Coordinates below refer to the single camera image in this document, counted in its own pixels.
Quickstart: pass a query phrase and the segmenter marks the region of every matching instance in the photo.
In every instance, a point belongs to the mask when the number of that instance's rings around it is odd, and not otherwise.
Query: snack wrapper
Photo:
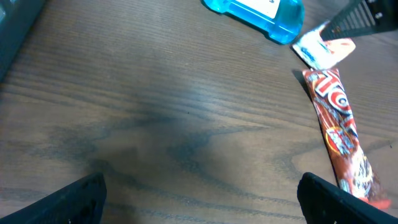
[[[303,76],[322,126],[338,185],[376,208],[388,208],[391,201],[359,145],[353,112],[338,69],[304,70]]]
[[[323,41],[320,33],[328,23],[326,21],[307,32],[292,46],[298,56],[315,70],[334,67],[355,49],[350,38]]]

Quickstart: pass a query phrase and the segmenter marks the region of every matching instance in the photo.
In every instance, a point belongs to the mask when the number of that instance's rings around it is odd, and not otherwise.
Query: white label
[[[280,0],[236,0],[271,19],[275,18]]]

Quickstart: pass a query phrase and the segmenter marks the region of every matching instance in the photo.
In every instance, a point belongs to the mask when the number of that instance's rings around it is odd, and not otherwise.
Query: red wrapper
[[[339,187],[375,206],[391,201],[359,145],[353,112],[336,68],[303,71]]]

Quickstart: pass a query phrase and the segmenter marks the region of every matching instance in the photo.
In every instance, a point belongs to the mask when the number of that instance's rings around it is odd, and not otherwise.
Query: table surface
[[[304,0],[302,32],[343,1]],[[340,69],[398,214],[398,35]],[[103,223],[305,223],[304,172],[335,183],[288,45],[200,0],[49,0],[1,86],[0,217],[94,171]]]

